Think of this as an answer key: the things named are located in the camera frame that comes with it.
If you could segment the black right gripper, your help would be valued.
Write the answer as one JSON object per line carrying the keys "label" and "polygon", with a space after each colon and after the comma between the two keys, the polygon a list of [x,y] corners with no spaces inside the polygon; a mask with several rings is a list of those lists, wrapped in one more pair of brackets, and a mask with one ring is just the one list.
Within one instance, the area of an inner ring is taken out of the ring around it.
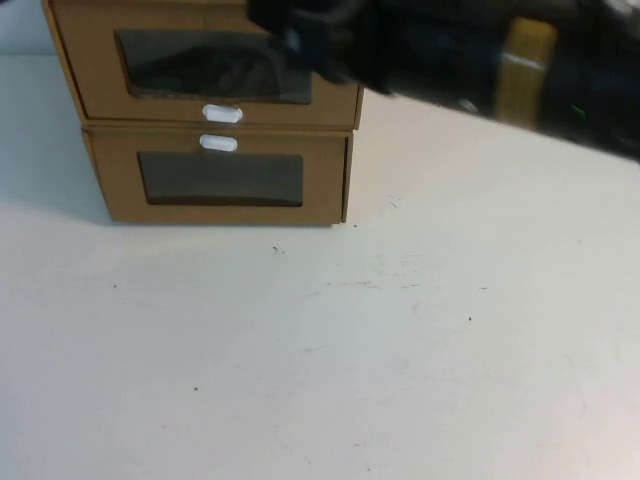
{"label": "black right gripper", "polygon": [[295,62],[334,84],[393,95],[388,82],[399,1],[249,1],[247,17],[287,47]]}

